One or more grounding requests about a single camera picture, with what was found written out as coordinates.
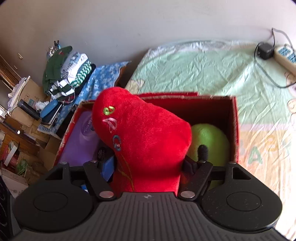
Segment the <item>green plush toy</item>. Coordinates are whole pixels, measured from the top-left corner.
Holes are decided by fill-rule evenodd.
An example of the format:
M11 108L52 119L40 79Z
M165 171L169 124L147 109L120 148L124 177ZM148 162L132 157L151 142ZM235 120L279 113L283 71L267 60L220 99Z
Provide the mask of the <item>green plush toy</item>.
M203 123L191 127L192 143L187 156L198 160L198 147L206 145L208 148L208 161L213 166L225 167L229 161L230 144L226 135L217 127Z

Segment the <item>stack of folded clothes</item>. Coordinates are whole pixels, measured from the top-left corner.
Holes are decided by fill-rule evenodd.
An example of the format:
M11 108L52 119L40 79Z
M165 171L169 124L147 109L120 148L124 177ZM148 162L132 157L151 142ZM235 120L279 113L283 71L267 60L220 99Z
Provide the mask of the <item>stack of folded clothes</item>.
M43 90L51 99L63 104L72 103L96 68L85 53L72 46L51 47L43 73Z

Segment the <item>red plush toy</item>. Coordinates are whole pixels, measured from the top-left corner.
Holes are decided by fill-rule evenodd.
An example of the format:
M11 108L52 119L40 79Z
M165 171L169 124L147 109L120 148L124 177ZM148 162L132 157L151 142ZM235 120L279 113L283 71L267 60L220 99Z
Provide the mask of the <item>red plush toy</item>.
M112 87L93 104L92 123L117 159L110 184L116 196L178 192L182 162L192 142L188 122L126 89Z

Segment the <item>white blue power strip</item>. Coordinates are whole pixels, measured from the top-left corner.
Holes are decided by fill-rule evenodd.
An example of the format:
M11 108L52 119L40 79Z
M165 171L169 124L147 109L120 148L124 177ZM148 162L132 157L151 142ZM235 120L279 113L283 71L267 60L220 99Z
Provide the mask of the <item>white blue power strip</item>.
M292 47L289 45L276 47L274 50L274 59L294 76L296 75L295 51Z

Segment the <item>blue floral cloth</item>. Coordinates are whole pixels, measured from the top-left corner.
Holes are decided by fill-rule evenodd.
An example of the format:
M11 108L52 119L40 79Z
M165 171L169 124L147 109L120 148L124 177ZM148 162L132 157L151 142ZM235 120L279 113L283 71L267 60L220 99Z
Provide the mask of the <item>blue floral cloth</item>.
M82 101L95 100L100 92L107 88L114 87L115 82L119 78L120 71L129 63L130 61L123 61L96 67L86 84L83 86L79 95L75 97L75 100L71 104L65 105L61 108L61 112L57 117L55 126L46 128L44 125L40 124L37 130L48 135L56 136L58 128L60 128L60 125L62 125L74 105L78 106Z

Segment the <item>black power adapter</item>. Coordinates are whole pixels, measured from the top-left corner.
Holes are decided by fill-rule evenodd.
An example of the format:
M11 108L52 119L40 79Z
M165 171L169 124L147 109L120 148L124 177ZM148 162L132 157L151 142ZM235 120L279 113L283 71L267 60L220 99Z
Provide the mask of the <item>black power adapter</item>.
M274 46L268 43L260 43L257 47L257 56L263 60L267 60L274 56Z

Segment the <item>wooden shelf with clutter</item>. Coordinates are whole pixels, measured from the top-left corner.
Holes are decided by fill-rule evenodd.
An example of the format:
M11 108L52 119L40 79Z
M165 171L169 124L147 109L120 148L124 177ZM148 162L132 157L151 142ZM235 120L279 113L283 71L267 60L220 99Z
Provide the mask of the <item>wooden shelf with clutter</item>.
M17 197L55 165L61 139L40 132L41 122L15 107L1 119L1 177Z

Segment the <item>purple tissue pack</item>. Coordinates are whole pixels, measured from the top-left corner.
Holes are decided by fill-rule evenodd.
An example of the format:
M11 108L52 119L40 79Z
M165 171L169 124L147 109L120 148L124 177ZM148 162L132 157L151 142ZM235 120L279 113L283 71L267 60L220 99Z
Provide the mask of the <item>purple tissue pack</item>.
M61 154L59 163L70 166L82 166L95 159L99 137L92 125L92 112L81 113Z

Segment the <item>cartoon print bed sheet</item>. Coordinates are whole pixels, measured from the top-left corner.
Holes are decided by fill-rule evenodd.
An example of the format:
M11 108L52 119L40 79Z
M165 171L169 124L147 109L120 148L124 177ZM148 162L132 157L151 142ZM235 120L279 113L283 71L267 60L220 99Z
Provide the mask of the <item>cartoon print bed sheet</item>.
M237 99L240 164L283 204L277 230L295 239L295 77L254 57L255 44L201 41L158 47L140 61L131 93L198 92Z

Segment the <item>red cardboard box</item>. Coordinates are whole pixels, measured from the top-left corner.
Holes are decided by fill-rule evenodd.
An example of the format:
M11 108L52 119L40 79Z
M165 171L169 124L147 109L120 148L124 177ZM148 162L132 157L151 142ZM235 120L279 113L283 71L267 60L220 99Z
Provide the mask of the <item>red cardboard box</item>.
M199 95L196 92L143 93L139 98L160 106L191 125L209 123L226 135L229 144L229 159L239 162L239 124L237 101L234 96Z

